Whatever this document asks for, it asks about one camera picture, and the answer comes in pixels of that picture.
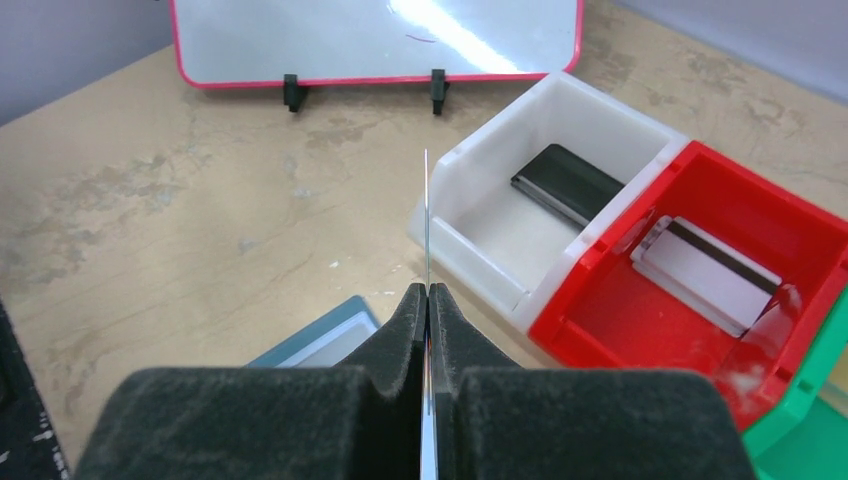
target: black card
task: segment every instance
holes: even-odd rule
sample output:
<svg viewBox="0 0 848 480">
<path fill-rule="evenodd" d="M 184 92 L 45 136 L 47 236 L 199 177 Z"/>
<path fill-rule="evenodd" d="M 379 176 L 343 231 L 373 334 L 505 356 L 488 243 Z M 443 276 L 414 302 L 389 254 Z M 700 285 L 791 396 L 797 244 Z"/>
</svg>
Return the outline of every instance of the black card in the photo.
<svg viewBox="0 0 848 480">
<path fill-rule="evenodd" d="M 555 215 L 586 226 L 624 184 L 552 143 L 512 177 L 512 185 Z"/>
</svg>

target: table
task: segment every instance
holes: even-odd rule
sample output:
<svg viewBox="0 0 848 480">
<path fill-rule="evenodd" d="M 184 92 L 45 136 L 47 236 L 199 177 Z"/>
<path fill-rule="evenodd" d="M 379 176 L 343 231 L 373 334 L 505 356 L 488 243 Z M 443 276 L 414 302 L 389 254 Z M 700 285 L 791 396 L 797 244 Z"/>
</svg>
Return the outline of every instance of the table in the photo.
<svg viewBox="0 0 848 480">
<path fill-rule="evenodd" d="M 577 77 L 848 217 L 848 108 L 606 1 L 584 27 Z M 356 294 L 386 321 L 423 270 L 422 150 L 529 86 L 457 84 L 442 117 L 426 85 L 321 88 L 291 115 L 280 91 L 192 89 L 166 49 L 0 129 L 0 292 L 71 464 L 132 371 L 244 365 Z"/>
</svg>

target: red plastic bin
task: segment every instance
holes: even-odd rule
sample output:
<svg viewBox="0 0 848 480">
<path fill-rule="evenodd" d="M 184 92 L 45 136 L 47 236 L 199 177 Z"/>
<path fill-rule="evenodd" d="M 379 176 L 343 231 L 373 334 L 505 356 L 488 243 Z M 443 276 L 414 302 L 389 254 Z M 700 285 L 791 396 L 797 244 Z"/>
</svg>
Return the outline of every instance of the red plastic bin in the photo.
<svg viewBox="0 0 848 480">
<path fill-rule="evenodd" d="M 663 215 L 783 279 L 742 337 L 633 269 L 630 253 Z M 567 366 L 696 370 L 745 429 L 783 396 L 846 285 L 848 223 L 692 142 L 581 257 L 529 335 Z"/>
</svg>

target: green plastic bin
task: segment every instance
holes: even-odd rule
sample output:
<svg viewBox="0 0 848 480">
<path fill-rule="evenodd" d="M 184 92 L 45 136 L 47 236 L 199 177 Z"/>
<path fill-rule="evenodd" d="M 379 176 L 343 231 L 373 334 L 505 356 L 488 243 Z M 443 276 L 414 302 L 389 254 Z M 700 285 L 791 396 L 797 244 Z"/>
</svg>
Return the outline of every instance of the green plastic bin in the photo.
<svg viewBox="0 0 848 480">
<path fill-rule="evenodd" d="M 823 390 L 847 342 L 848 289 L 781 401 L 743 435 L 761 480 L 848 478 L 848 395 L 829 384 Z"/>
</svg>

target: black stripe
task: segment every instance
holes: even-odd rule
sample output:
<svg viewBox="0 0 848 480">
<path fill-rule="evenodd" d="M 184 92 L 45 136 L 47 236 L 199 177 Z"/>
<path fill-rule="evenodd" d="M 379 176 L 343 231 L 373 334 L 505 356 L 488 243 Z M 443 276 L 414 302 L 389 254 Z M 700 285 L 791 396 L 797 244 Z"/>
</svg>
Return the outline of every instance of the black stripe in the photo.
<svg viewBox="0 0 848 480">
<path fill-rule="evenodd" d="M 724 265 L 750 283 L 756 285 L 760 290 L 768 293 L 769 295 L 774 295 L 777 292 L 778 285 L 776 283 L 760 275 L 751 267 L 731 257 L 717 246 L 699 237 L 697 233 L 689 230 L 676 221 L 671 222 L 666 230 L 673 233 L 689 245 L 692 245 L 698 250 L 706 253 L 713 260 Z"/>
</svg>

